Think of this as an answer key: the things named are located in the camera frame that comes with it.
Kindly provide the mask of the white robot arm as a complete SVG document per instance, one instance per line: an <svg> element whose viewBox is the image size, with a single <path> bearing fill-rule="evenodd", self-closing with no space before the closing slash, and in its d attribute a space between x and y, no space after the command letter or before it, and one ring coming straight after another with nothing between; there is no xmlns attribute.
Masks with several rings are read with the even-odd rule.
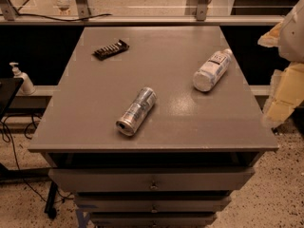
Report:
<svg viewBox="0 0 304 228"><path fill-rule="evenodd" d="M283 124L304 102L304 0L257 43L266 48L277 48L278 55L288 65L276 69L271 77L269 97L262 112L262 122L269 128Z"/></svg>

